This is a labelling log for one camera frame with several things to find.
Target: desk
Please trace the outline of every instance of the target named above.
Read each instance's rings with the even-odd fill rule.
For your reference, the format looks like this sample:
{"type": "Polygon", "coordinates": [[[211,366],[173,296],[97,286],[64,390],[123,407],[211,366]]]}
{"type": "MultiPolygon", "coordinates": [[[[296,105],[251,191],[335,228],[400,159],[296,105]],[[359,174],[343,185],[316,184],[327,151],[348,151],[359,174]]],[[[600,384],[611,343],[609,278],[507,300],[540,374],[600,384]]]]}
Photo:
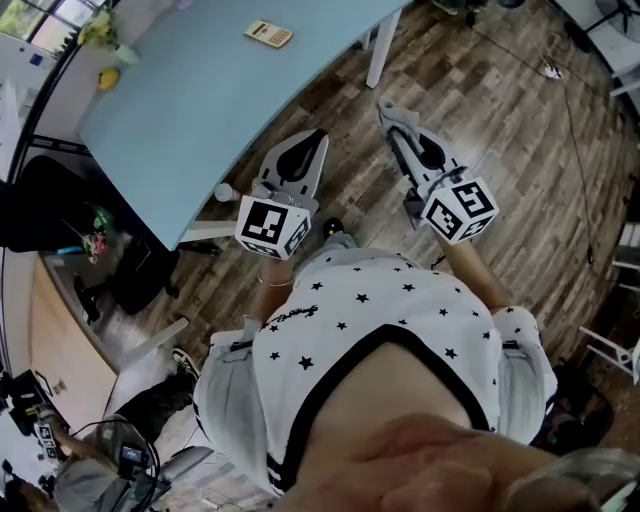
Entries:
{"type": "Polygon", "coordinates": [[[80,135],[154,234],[173,249],[246,148],[313,78],[381,23],[377,84],[408,0],[200,0],[167,12],[140,63],[88,112],[80,135]],[[274,50],[243,35],[256,19],[291,30],[274,50]]]}

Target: desk leg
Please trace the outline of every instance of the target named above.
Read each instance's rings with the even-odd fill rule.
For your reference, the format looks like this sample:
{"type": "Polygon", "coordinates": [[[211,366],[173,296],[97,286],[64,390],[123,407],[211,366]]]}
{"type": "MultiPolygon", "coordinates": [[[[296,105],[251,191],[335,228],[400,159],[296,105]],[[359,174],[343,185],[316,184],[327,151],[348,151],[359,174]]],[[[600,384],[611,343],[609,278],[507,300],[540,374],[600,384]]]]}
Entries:
{"type": "Polygon", "coordinates": [[[362,49],[367,51],[369,49],[369,43],[371,42],[371,30],[367,30],[360,37],[360,44],[362,45],[362,49]]]}
{"type": "Polygon", "coordinates": [[[236,232],[236,224],[236,221],[197,220],[191,224],[181,242],[233,236],[236,232]]]}
{"type": "Polygon", "coordinates": [[[369,74],[367,75],[367,85],[371,87],[371,89],[375,88],[380,81],[382,69],[387,60],[389,47],[391,46],[391,41],[393,41],[393,34],[396,31],[401,12],[402,9],[399,9],[390,16],[387,16],[378,27],[378,37],[376,37],[376,44],[373,47],[373,56],[371,57],[371,65],[369,66],[369,74]]]}
{"type": "Polygon", "coordinates": [[[628,85],[624,85],[622,87],[618,87],[617,89],[613,89],[609,95],[612,97],[620,96],[625,92],[633,91],[634,89],[640,89],[640,80],[636,80],[628,85]]]}
{"type": "Polygon", "coordinates": [[[119,361],[118,370],[122,372],[125,368],[133,365],[140,361],[144,356],[150,354],[155,349],[157,349],[160,345],[166,343],[171,338],[173,338],[176,334],[178,334],[182,329],[184,329],[187,325],[189,325],[189,320],[186,318],[181,318],[177,322],[172,323],[166,329],[163,329],[155,336],[152,336],[144,343],[138,345],[136,348],[133,348],[126,352],[119,361]]]}

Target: calculator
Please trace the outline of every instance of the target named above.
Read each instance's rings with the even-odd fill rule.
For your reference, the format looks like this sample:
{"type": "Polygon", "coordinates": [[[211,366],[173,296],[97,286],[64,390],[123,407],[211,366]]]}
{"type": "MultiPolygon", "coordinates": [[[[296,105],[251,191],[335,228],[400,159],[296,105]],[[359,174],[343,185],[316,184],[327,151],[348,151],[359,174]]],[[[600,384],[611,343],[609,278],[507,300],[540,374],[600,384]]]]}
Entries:
{"type": "Polygon", "coordinates": [[[245,35],[273,48],[282,48],[293,37],[293,33],[290,31],[262,20],[253,23],[245,32],[245,35]]]}

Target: white t-shirt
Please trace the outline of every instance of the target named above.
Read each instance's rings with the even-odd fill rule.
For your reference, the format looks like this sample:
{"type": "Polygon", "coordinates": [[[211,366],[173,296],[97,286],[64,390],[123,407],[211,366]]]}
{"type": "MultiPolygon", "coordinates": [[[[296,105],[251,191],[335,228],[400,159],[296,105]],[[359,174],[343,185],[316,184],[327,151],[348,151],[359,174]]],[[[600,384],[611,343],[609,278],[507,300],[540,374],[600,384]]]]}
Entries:
{"type": "Polygon", "coordinates": [[[203,429],[256,483],[282,494],[325,400],[389,341],[443,382],[473,428],[523,443],[538,432],[556,380],[533,316],[518,307],[492,316],[455,277],[374,249],[322,254],[252,346],[212,351],[195,395],[203,429]],[[240,446],[249,439],[250,454],[240,446]]]}

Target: laminate flooring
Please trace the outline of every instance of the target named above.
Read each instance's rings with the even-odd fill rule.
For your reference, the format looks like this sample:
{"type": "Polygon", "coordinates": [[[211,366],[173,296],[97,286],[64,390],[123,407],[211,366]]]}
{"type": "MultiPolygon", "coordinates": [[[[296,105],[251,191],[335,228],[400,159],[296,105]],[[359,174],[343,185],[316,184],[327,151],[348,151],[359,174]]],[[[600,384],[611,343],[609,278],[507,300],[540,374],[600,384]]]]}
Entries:
{"type": "MultiPolygon", "coordinates": [[[[226,181],[247,192],[273,145],[322,128],[331,141],[321,212],[296,261],[321,244],[322,220],[338,216],[360,246],[400,251],[429,268],[440,251],[430,229],[411,228],[402,207],[408,183],[384,142],[376,105],[383,98],[418,111],[422,125],[492,190],[500,214],[474,243],[514,302],[538,318],[551,358],[568,357],[579,348],[577,326],[589,324],[615,278],[609,264],[640,156],[635,123],[608,96],[606,70],[567,40],[562,25],[544,0],[513,12],[492,5],[473,30],[417,2],[403,12],[376,89],[365,86],[371,50],[348,49],[273,120],[226,181]],[[560,65],[562,81],[540,74],[543,54],[560,65]]],[[[200,219],[234,218],[236,208],[211,200],[200,219]]],[[[103,300],[102,339],[130,348],[184,316],[190,324],[178,344],[203,361],[211,334],[242,324],[260,264],[235,240],[219,245],[217,257],[182,253],[176,300],[160,294],[132,317],[103,300]]],[[[438,268],[447,270],[446,261],[438,268]]]]}

